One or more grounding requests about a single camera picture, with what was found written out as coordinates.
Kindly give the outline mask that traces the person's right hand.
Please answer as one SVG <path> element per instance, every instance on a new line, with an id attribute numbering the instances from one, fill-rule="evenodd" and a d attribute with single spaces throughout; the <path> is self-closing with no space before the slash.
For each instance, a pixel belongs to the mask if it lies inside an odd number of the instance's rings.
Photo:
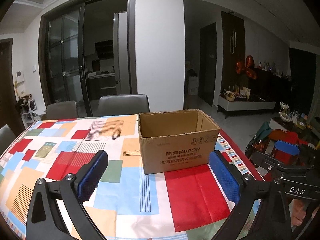
<path id="1" fill-rule="evenodd" d="M 291 213 L 292 226 L 300 226 L 305 216 L 306 211 L 304 210 L 304 202 L 298 199 L 294 199 Z"/>

